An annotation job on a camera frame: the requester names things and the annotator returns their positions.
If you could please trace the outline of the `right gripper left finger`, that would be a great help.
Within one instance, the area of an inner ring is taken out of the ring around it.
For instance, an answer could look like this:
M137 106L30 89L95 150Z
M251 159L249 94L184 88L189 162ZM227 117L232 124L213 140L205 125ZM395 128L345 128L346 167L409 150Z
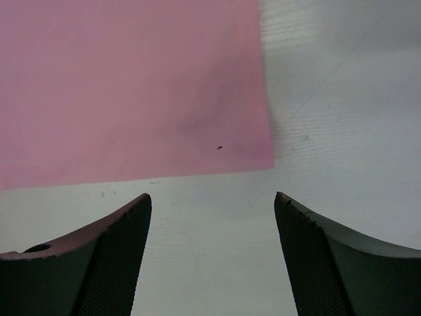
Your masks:
M130 315L151 222L142 194L24 252L1 254L2 315Z

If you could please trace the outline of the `pink t shirt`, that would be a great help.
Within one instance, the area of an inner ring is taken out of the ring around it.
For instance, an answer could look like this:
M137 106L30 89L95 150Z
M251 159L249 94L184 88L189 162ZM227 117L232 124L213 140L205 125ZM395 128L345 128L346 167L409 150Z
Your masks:
M4 190L274 166L257 1L2 1Z

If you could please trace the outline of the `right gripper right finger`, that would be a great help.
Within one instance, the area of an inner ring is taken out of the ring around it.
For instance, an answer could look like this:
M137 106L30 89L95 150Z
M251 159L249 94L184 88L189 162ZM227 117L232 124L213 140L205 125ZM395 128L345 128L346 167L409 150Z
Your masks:
M274 212L298 315L420 314L420 250L357 232L282 192Z

